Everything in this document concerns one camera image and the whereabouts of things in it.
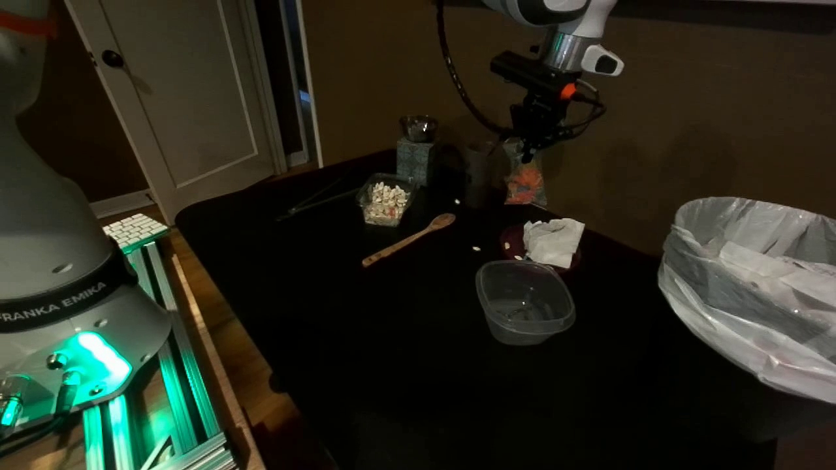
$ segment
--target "plastic bag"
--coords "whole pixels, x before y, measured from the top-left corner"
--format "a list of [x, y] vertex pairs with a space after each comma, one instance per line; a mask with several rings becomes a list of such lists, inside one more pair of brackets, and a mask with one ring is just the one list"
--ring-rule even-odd
[[748, 197], [679, 205], [658, 287], [764, 384], [836, 405], [836, 221]]

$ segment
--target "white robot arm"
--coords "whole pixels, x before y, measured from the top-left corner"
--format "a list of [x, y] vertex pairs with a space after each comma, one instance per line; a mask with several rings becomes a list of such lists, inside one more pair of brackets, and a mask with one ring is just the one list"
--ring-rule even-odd
[[0, 441], [125, 389], [170, 333], [85, 193], [23, 141], [49, 0], [0, 0]]
[[[525, 101], [513, 106], [513, 136], [522, 137], [522, 161], [541, 148], [580, 136], [605, 114], [598, 90], [580, 80], [584, 72], [620, 76], [625, 61], [605, 48], [605, 25], [616, 0], [483, 0], [518, 24], [547, 29], [544, 55], [530, 59], [518, 52], [494, 56], [492, 71], [522, 86]], [[567, 121], [567, 106], [584, 101], [589, 119]]]

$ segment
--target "white trash bag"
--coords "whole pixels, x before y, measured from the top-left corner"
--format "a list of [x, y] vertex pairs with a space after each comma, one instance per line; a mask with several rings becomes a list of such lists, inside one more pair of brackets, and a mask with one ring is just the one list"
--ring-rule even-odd
[[836, 221], [748, 197], [679, 205], [658, 287], [764, 384], [836, 405]]

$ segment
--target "wall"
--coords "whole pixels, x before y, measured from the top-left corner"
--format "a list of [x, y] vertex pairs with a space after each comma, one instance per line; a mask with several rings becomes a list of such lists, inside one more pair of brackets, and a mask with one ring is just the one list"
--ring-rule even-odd
[[[644, 249], [661, 247], [683, 200], [708, 193], [836, 217], [836, 34], [783, 25], [615, 16], [607, 43], [627, 71], [597, 77], [608, 114], [548, 151], [552, 208]], [[450, 141], [486, 137], [446, 77], [431, 0], [305, 0], [305, 29], [326, 161], [390, 148], [409, 111], [437, 114]], [[453, 55], [496, 119], [521, 90], [490, 59], [535, 41], [500, 12], [450, 7]]]
[[48, 43], [43, 93], [18, 118], [21, 133], [90, 200], [145, 191], [146, 179], [77, 25], [64, 1], [52, 7], [60, 35]]

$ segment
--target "floor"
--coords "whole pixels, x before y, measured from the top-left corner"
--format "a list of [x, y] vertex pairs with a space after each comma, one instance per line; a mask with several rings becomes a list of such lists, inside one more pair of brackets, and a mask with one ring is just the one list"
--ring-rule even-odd
[[[292, 398], [269, 389], [269, 366], [176, 227], [170, 240], [183, 260], [231, 381], [236, 384], [243, 413], [254, 426], [265, 461], [273, 470], [332, 470], [330, 454], [317, 443], [317, 435], [305, 427]], [[836, 423], [797, 430], [780, 443], [776, 470], [834, 467]]]

